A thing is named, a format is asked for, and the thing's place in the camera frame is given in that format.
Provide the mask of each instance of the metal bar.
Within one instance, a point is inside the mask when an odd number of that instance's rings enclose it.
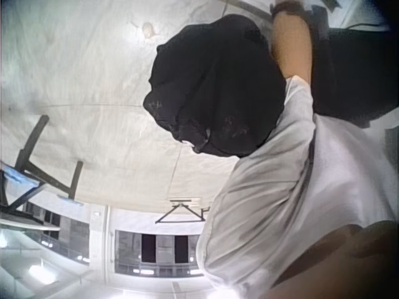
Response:
[[[198,218],[200,218],[202,221],[205,221],[204,217],[202,217],[201,215],[199,215],[198,213],[194,212],[193,210],[191,210],[188,206],[186,206],[185,204],[181,205],[182,207],[185,207],[187,210],[189,210],[192,214],[194,214],[195,216],[197,216]]]
[[[191,202],[191,199],[170,199],[170,202]]]
[[[12,204],[10,204],[7,207],[7,210],[16,210],[19,206],[23,205],[25,202],[30,200],[32,197],[34,197],[35,195],[42,192],[46,187],[47,187],[47,184],[41,183],[40,185],[38,185],[38,187],[34,187],[34,188],[26,191],[25,194],[23,194],[16,201],[14,201]]]
[[[0,203],[2,206],[8,206],[7,196],[6,196],[6,177],[4,173],[1,171],[0,176]]]
[[[162,221],[162,219],[164,219],[165,217],[167,217],[168,215],[170,215],[174,210],[176,210],[178,207],[180,206],[174,206],[172,208],[172,210],[170,210],[169,212],[167,212],[164,216],[162,216],[161,218],[159,218],[157,221],[155,221],[155,224],[160,223]]]
[[[158,221],[157,223],[191,223],[191,222],[204,222],[204,220],[185,220],[185,221]]]
[[[205,209],[201,209],[201,217],[204,218],[204,213],[205,212],[209,212],[211,208],[210,207],[206,207]]]
[[[24,172],[22,174],[24,176],[26,176],[27,178],[32,179],[34,181],[39,181],[39,182],[45,183],[43,180],[39,179],[38,177],[34,176],[33,174],[30,174],[30,173],[27,173],[27,172]]]
[[[31,157],[33,149],[37,143],[37,140],[39,139],[41,133],[43,132],[44,127],[49,122],[49,120],[50,118],[47,115],[42,115],[39,121],[36,123],[36,126],[32,130],[32,133],[29,135],[25,143],[24,149],[19,151],[19,155],[15,165],[16,170],[20,172],[24,171],[26,163],[29,161],[29,158]]]
[[[26,171],[32,173],[34,176],[37,176],[40,180],[46,182],[47,184],[54,186],[57,189],[60,189],[61,191],[64,191],[65,193],[69,194],[70,187],[68,187],[68,186],[62,184],[60,181],[54,179],[52,176],[45,173],[43,170],[38,168],[35,164],[33,164],[30,161],[28,161],[26,163]]]
[[[76,164],[74,177],[72,178],[72,183],[70,184],[70,191],[68,193],[68,197],[70,199],[75,199],[77,183],[79,182],[80,173],[82,172],[83,162],[78,161]]]

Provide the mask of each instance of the light fixture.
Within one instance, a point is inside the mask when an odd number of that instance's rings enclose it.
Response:
[[[202,274],[202,271],[200,269],[195,269],[195,270],[190,270],[191,275],[199,275]]]
[[[233,290],[217,290],[208,296],[208,299],[239,299]]]
[[[0,248],[6,248],[8,245],[4,232],[0,232]]]
[[[140,273],[144,275],[154,275],[154,270],[141,270]]]
[[[35,279],[43,283],[44,285],[50,285],[55,282],[55,275],[39,265],[33,265],[29,269],[29,274],[31,274]]]

